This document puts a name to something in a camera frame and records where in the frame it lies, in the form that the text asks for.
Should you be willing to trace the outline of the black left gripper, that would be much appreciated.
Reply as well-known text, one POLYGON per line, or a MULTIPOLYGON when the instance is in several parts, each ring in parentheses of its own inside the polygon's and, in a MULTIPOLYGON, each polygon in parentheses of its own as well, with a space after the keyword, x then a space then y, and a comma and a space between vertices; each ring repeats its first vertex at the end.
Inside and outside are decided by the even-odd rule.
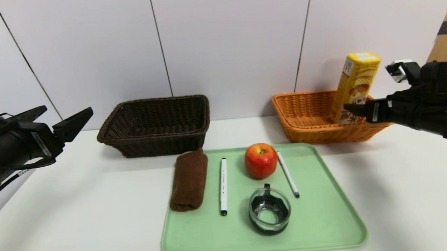
POLYGON ((35 120, 47 111, 37 106, 0 123, 0 186, 16 172, 51 165, 93 116, 88 107, 52 126, 35 120))

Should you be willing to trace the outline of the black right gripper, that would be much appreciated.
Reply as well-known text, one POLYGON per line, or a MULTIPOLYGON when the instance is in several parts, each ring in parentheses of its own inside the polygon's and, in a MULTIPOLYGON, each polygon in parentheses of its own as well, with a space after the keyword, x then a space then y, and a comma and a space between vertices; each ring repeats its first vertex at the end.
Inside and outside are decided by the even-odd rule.
POLYGON ((426 131, 420 119, 419 88, 399 90, 382 99, 363 104, 344 104, 344 109, 357 117, 367 117, 368 123, 395 123, 412 129, 426 131))

